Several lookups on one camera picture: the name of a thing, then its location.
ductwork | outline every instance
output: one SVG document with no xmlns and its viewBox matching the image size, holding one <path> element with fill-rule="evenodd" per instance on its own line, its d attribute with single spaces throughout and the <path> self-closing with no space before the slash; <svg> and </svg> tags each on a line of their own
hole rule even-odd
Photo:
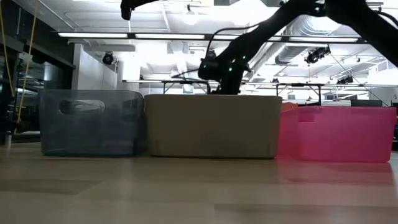
<svg viewBox="0 0 398 224">
<path fill-rule="evenodd" d="M 286 27 L 282 35 L 330 35 L 333 31 L 337 30 L 339 26 L 339 24 L 331 21 L 327 17 L 300 16 Z M 281 66 L 287 65 L 307 48 L 308 47 L 288 46 L 285 43 L 274 43 L 266 50 L 264 56 L 254 64 L 252 69 L 257 71 L 265 63 L 276 63 Z"/>
</svg>

translucent pink bin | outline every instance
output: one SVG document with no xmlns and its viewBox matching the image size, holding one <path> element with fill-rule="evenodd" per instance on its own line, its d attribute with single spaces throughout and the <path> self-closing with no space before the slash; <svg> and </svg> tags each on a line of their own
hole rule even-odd
<svg viewBox="0 0 398 224">
<path fill-rule="evenodd" d="M 278 159 L 390 160 L 395 108 L 308 106 L 282 112 Z"/>
</svg>

security camera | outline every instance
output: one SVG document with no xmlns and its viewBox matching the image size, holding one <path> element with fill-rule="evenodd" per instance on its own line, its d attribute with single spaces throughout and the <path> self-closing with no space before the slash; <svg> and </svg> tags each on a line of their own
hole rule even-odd
<svg viewBox="0 0 398 224">
<path fill-rule="evenodd" d="M 323 59 L 326 55 L 330 54 L 329 47 L 319 47 L 313 52 L 309 52 L 308 56 L 304 59 L 309 65 L 317 63 L 320 59 Z"/>
<path fill-rule="evenodd" d="M 352 77 L 352 76 L 348 76 L 348 77 L 344 77 L 344 78 L 342 78 L 342 79 L 340 79 L 340 80 L 337 80 L 337 85 L 339 85 L 339 84 L 343 84 L 343 85 L 345 85 L 345 84 L 350 84 L 350 83 L 353 83 L 354 82 L 354 78 Z"/>
<path fill-rule="evenodd" d="M 112 65 L 114 61 L 113 52 L 106 52 L 104 58 L 102 58 L 102 62 L 105 65 Z"/>
</svg>

clear gray plastic bin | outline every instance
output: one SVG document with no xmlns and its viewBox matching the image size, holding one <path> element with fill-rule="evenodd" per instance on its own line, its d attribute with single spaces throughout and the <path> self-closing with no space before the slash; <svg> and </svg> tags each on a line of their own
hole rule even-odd
<svg viewBox="0 0 398 224">
<path fill-rule="evenodd" d="M 133 156 L 145 149 L 140 93 L 113 90 L 40 92 L 42 152 L 49 156 Z"/>
</svg>

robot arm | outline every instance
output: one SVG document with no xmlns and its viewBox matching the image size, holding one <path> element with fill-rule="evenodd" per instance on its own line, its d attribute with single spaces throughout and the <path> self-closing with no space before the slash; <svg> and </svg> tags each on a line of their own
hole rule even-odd
<svg viewBox="0 0 398 224">
<path fill-rule="evenodd" d="M 398 40 L 398 30 L 368 8 L 365 0 L 325 0 L 324 4 L 317 3 L 317 0 L 290 0 L 252 32 L 231 41 L 217 58 L 203 59 L 199 77 L 221 82 L 217 94 L 237 95 L 247 63 L 257 54 L 261 45 L 303 14 L 328 16 L 350 26 L 398 66 L 398 54 L 392 47 Z"/>
<path fill-rule="evenodd" d="M 131 12 L 136 9 L 138 6 L 145 5 L 147 3 L 151 3 L 157 0 L 122 0 L 120 5 L 122 18 L 124 20 L 129 21 L 131 19 Z"/>
</svg>

